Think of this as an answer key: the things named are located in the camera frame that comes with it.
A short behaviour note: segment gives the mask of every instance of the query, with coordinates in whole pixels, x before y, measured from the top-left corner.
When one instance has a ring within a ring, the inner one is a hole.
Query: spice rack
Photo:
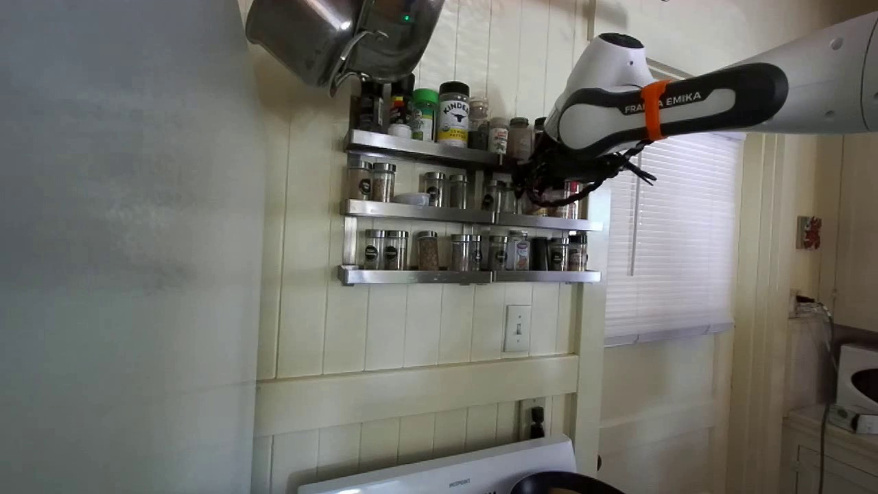
[[[416,161],[431,161],[442,168],[461,168],[471,174],[510,174],[499,164],[494,153],[477,149],[453,149],[442,142],[401,139],[394,134],[351,128],[348,153],[387,153],[406,156]],[[480,209],[435,209],[409,202],[377,202],[377,200],[346,200],[346,249],[343,267],[337,267],[337,281],[343,285],[406,285],[406,283],[601,283],[601,271],[394,271],[394,268],[359,268],[354,267],[359,249],[359,219],[416,219],[416,223],[460,223],[460,226],[487,226],[487,227],[532,227],[532,231],[589,231],[598,234],[608,226],[594,219],[569,217],[536,217],[510,211],[480,211]]]

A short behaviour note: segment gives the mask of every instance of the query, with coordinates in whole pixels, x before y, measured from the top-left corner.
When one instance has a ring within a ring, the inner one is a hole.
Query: metal shelf
[[[449,168],[466,168],[466,169],[492,169],[492,174],[513,174],[498,161],[498,153],[480,149],[457,149],[442,142],[425,139],[401,139],[394,134],[351,128],[348,150],[384,150],[401,156],[418,156],[425,161],[439,161]]]
[[[372,217],[372,219],[471,223],[471,226],[506,226],[506,227],[541,227],[541,231],[605,231],[601,223],[591,223],[591,219],[492,215],[492,211],[476,211],[476,209],[435,209],[435,205],[373,202],[373,200],[348,200],[346,215]]]
[[[416,285],[416,283],[457,283],[457,285],[569,283],[569,285],[589,285],[589,283],[601,283],[601,271],[383,271],[383,268],[342,267],[337,281],[343,285]]]

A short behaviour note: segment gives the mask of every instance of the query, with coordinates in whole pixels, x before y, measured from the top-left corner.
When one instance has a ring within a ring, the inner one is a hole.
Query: orange band
[[[648,139],[663,139],[663,97],[667,90],[667,82],[664,80],[656,80],[653,84],[645,84],[639,90],[639,99],[643,99],[643,119],[648,121]]]

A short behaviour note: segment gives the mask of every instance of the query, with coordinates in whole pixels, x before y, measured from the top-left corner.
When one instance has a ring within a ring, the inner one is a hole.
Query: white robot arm
[[[678,82],[650,73],[637,39],[598,36],[546,121],[536,168],[595,189],[643,146],[717,128],[878,132],[878,10]]]

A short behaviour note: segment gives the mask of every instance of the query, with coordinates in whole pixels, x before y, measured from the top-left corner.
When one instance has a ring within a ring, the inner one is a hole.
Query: white appliance
[[[878,414],[878,349],[844,346],[837,405],[853,414]]]
[[[299,486],[299,494],[508,494],[521,478],[549,469],[578,473],[572,438],[516,443],[327,482],[307,482]]]

